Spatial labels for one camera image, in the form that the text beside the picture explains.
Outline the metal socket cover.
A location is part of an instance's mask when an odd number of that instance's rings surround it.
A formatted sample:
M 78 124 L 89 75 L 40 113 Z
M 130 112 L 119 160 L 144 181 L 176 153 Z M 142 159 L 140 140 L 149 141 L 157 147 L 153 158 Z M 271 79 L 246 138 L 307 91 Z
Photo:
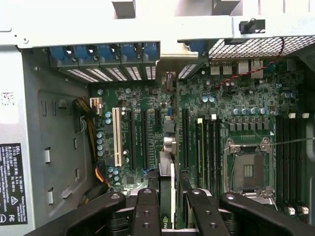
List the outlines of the metal socket cover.
M 264 205 L 275 204 L 272 189 L 252 189 L 252 190 L 248 189 L 248 190 L 239 191 L 238 193 L 260 204 L 264 204 Z

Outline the CPU socket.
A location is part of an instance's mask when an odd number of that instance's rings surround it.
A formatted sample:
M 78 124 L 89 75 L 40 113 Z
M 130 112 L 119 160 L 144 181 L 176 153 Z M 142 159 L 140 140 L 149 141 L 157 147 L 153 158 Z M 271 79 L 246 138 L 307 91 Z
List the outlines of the CPU socket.
M 274 148 L 264 136 L 254 141 L 227 138 L 222 151 L 223 192 L 272 189 L 274 184 Z

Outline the black RAM slot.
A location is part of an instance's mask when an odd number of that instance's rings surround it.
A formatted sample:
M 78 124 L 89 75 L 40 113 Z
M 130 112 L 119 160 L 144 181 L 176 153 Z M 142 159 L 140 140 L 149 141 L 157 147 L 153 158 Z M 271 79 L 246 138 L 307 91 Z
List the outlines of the black RAM slot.
M 276 116 L 276 201 L 279 207 L 283 207 L 283 154 L 282 145 L 282 117 Z
M 216 190 L 216 184 L 215 184 L 215 127 L 214 122 L 211 120 L 209 123 L 209 152 L 210 152 L 210 160 L 209 160 L 209 166 L 210 166 L 210 189 L 211 193 L 214 196 L 215 190 Z
M 198 186 L 204 187 L 204 149 L 203 149 L 203 119 L 198 118 L 196 123 L 196 156 L 198 169 Z
M 289 118 L 288 119 L 288 134 L 289 134 L 289 140 L 293 141 L 295 140 L 295 129 L 294 129 L 294 122 L 295 119 Z M 295 206 L 295 143 L 291 142 L 288 144 L 288 157 L 289 157 L 289 169 L 288 169 L 288 175 L 289 175 L 289 206 L 293 209 L 292 214 L 296 213 L 296 206 Z
M 288 119 L 283 119 L 283 141 L 288 141 L 289 129 Z M 289 206 L 289 156 L 288 143 L 283 144 L 283 202 L 285 207 Z
M 300 215 L 308 215 L 309 207 L 307 204 L 307 174 L 306 174 L 306 144 L 308 142 L 307 134 L 307 118 L 300 118 L 298 122 L 298 134 L 301 141 L 298 144 L 298 180 L 297 180 L 297 199 L 298 199 L 298 212 Z
M 220 131 L 220 120 L 216 120 L 216 175 L 217 175 L 217 196 L 221 194 L 221 131 Z
M 209 189 L 209 150 L 208 150 L 208 120 L 203 124 L 203 146 L 204 146 L 204 187 Z

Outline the silver power supply unit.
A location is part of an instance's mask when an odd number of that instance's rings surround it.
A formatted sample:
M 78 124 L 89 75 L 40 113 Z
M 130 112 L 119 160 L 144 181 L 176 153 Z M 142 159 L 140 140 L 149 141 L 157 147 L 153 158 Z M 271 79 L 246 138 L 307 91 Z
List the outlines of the silver power supply unit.
M 0 198 L 0 236 L 24 234 L 74 210 L 93 183 L 87 132 L 73 100 L 83 82 L 52 69 L 41 49 L 0 46 L 0 147 L 17 144 L 24 224 Z

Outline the white expansion slot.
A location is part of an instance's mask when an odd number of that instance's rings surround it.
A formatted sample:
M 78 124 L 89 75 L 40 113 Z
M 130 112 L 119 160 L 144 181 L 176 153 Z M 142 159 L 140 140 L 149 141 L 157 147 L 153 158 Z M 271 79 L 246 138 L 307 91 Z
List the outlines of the white expansion slot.
M 115 166 L 122 166 L 121 108 L 112 108 Z

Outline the long black expansion slot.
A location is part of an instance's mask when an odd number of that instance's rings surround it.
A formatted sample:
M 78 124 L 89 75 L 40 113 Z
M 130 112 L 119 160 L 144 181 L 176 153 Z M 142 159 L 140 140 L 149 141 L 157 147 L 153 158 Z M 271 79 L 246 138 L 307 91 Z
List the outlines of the long black expansion slot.
M 127 111 L 128 145 L 129 145 L 129 165 L 130 169 L 136 170 L 136 132 L 133 111 Z
M 148 117 L 147 111 L 141 111 L 141 140 L 142 140 L 142 156 L 143 156 L 143 169 L 149 168 L 149 144 L 148 144 Z
M 182 137 L 184 167 L 189 167 L 189 110 L 182 109 Z

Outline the white power connector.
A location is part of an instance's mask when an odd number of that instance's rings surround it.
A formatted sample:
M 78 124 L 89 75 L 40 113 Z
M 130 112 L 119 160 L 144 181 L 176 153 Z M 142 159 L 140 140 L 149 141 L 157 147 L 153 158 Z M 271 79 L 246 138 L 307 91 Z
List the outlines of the white power connector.
M 100 116 L 102 114 L 102 98 L 90 98 L 90 107 L 95 111 L 98 116 Z

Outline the green motherboard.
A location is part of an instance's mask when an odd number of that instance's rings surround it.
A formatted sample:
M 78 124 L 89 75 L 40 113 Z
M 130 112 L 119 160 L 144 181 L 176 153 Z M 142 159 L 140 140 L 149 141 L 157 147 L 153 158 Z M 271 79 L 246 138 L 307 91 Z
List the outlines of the green motherboard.
M 241 141 L 254 141 L 264 136 L 276 142 L 276 116 L 282 119 L 295 119 L 295 139 L 298 134 L 299 119 L 304 117 L 308 121 L 312 112 L 304 104 L 305 69 L 302 66 L 290 69 L 283 63 L 265 67 L 262 79 L 252 79 L 252 71 L 238 74 L 238 64 L 232 63 L 233 74 L 210 74 L 210 64 L 197 66 L 189 64 L 179 74 L 178 107 L 179 107 L 179 174 L 176 187 L 176 220 L 180 227 L 188 223 L 189 207 L 186 193 L 198 186 L 197 152 L 196 152 L 196 123 L 198 118 L 208 120 L 208 150 L 209 123 L 220 120 L 220 154 L 221 154 L 221 192 L 223 192 L 222 151 L 227 138 Z M 150 185 L 159 193 L 162 187 L 159 174 L 159 164 L 162 159 L 163 138 L 166 132 L 172 132 L 173 121 L 170 119 L 171 94 L 162 89 L 161 79 L 156 78 L 156 69 L 151 65 L 119 65 L 92 68 L 89 72 L 95 76 L 95 82 L 90 87 L 91 98 L 102 98 L 102 114 L 95 111 L 92 140 L 94 176 L 100 184 L 102 192 L 119 191 L 129 196 L 132 191 Z M 115 166 L 112 108 L 121 108 L 122 131 L 122 166 Z M 161 109 L 161 127 L 155 126 L 155 109 Z M 182 109 L 189 110 L 189 167 L 184 167 L 183 137 L 182 137 Z M 142 140 L 141 140 L 141 111 L 147 111 L 149 168 L 143 169 Z M 136 138 L 136 170 L 130 169 L 127 111 L 133 111 Z M 268 205 L 294 219 L 308 222 L 308 215 L 298 212 L 297 180 L 298 180 L 298 144 L 295 143 L 295 206 L 296 213 L 292 214 L 290 206 L 279 207 L 276 201 L 276 146 L 274 148 L 274 184 L 273 195 L 275 204 Z M 215 177 L 216 190 L 213 196 L 217 200 L 217 175 Z

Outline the silver network port block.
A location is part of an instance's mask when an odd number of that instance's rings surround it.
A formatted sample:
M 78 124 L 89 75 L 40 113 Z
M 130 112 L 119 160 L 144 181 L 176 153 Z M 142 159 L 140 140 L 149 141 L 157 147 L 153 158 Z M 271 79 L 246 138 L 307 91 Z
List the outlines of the silver network port block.
M 263 67 L 263 60 L 254 59 L 251 61 L 251 71 L 256 71 Z M 252 79 L 262 79 L 263 78 L 263 70 L 259 70 L 257 72 L 251 73 Z

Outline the small silver port block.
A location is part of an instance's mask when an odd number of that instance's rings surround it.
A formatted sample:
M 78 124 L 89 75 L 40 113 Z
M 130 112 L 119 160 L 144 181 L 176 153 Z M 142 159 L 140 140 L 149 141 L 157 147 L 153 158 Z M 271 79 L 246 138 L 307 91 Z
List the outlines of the small silver port block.
M 249 72 L 249 61 L 239 61 L 238 62 L 238 74 L 244 74 Z

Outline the blue card retention clip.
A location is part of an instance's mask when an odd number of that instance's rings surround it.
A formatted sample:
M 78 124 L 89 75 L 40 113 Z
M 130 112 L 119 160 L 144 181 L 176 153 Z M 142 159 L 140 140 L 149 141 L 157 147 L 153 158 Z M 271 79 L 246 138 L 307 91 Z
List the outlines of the blue card retention clip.
M 128 62 L 128 61 L 136 60 L 136 54 L 135 54 L 133 44 L 121 44 L 120 45 L 120 51 L 121 51 L 122 62 Z
M 158 58 L 157 44 L 155 42 L 144 43 L 143 61 L 144 62 L 156 61 L 157 58 Z
M 102 44 L 96 46 L 101 63 L 111 63 L 114 61 L 113 51 L 110 45 Z
M 91 59 L 91 53 L 88 47 L 85 45 L 73 46 L 73 51 L 78 59 L 79 64 L 83 64 Z
M 51 57 L 56 61 L 57 65 L 62 64 L 66 60 L 67 54 L 62 46 L 54 46 L 49 49 Z
M 198 52 L 199 56 L 201 56 L 205 51 L 205 43 L 204 40 L 190 40 L 189 41 L 190 50 L 192 52 Z

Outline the open black PC case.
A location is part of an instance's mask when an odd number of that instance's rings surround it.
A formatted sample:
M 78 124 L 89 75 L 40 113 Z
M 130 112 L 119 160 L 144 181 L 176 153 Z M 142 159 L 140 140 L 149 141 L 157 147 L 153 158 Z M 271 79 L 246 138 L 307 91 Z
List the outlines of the open black PC case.
M 239 23 L 251 18 L 256 18 L 255 33 L 241 34 Z M 251 69 L 251 61 L 260 59 L 263 60 L 261 69 L 280 63 L 290 69 L 304 67 L 304 104 L 312 112 L 307 133 L 315 137 L 315 0 L 0 0 L 0 46 L 14 46 L 18 50 L 41 49 L 47 53 L 52 69 L 83 82 L 87 87 L 88 95 L 74 99 L 72 104 L 87 132 L 93 183 L 82 195 L 77 208 L 105 193 L 119 192 L 102 192 L 94 176 L 92 150 L 95 143 L 92 136 L 95 113 L 90 107 L 90 87 L 95 76 L 89 70 L 101 66 L 151 65 L 156 69 L 156 78 L 161 79 L 156 66 L 161 42 L 177 41 L 190 49 L 189 41 L 199 39 L 204 40 L 205 51 L 187 65 L 238 64 L 248 60 Z M 143 61 L 146 42 L 157 44 L 156 61 Z M 111 46 L 113 62 L 100 62 L 96 46 L 102 44 Z M 121 44 L 134 45 L 136 60 L 122 62 Z M 88 47 L 89 61 L 79 64 L 73 51 L 76 45 Z M 67 54 L 60 65 L 50 54 L 49 48 L 54 46 L 62 46 Z M 9 201 L 9 198 L 21 197 L 24 193 L 21 187 L 23 174 L 18 172 L 19 154 L 21 150 L 17 144 L 0 147 L 0 198 L 5 207 L 16 211 L 17 222 L 24 224 L 25 208 Z M 315 140 L 306 144 L 306 154 L 306 197 L 310 218 L 308 222 L 295 220 L 315 227 Z M 133 209 L 138 190 L 143 188 L 156 190 L 147 185 L 133 190 L 129 196 L 124 194 L 124 209 L 114 212 L 96 230 L 70 236 L 131 236 Z M 220 197 L 226 192 L 215 200 L 208 191 L 201 190 L 219 208 L 231 236 L 244 236 L 245 221 L 220 209 Z M 191 209 L 186 225 L 180 227 L 176 220 L 176 229 L 170 229 L 169 219 L 162 220 L 158 191 L 157 196 L 160 236 L 200 236 Z

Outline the black case peg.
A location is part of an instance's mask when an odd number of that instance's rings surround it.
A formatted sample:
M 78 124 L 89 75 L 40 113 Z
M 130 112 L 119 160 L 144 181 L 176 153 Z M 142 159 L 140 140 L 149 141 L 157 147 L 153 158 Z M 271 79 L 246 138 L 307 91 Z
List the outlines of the black case peg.
M 239 23 L 239 31 L 241 34 L 252 34 L 256 31 L 256 18 L 251 18 L 249 21 L 241 21 Z

